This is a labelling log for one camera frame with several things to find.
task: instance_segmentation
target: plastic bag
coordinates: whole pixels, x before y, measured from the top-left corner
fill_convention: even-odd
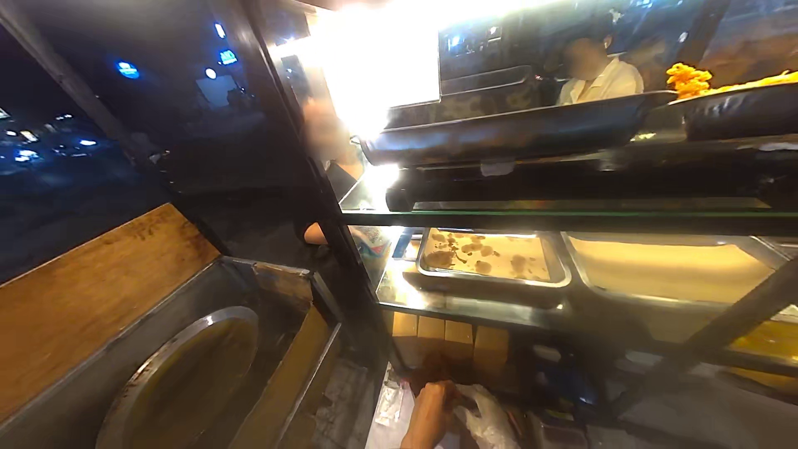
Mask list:
[[[458,406],[454,414],[471,432],[480,449],[519,449],[507,413],[482,385],[457,385],[461,395],[476,402],[479,413]]]

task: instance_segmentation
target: round metal lid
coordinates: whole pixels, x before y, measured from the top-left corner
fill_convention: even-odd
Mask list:
[[[124,386],[96,448],[187,447],[223,410],[257,349],[258,316],[249,308],[223,308],[195,321]]]

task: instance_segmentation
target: black tray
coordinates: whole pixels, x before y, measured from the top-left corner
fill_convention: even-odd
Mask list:
[[[798,83],[680,100],[691,141],[798,133]]]
[[[429,125],[386,129],[361,139],[373,165],[434,165],[528,159],[624,145],[648,111],[676,98],[668,90],[548,106]]]

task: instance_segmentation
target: wooden board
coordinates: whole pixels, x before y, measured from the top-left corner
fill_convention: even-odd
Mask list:
[[[331,333],[322,314],[311,307],[260,399],[239,427],[230,449],[275,445]]]
[[[0,422],[218,255],[162,205],[0,285]]]

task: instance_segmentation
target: blue sign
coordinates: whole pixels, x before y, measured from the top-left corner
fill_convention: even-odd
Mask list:
[[[222,60],[222,64],[224,64],[225,66],[228,66],[228,65],[232,64],[233,62],[236,62],[236,61],[239,60],[235,56],[235,53],[233,53],[233,50],[224,50],[222,53],[219,54],[219,57]]]
[[[117,63],[117,70],[123,77],[136,79],[139,77],[139,70],[130,62],[119,61]]]

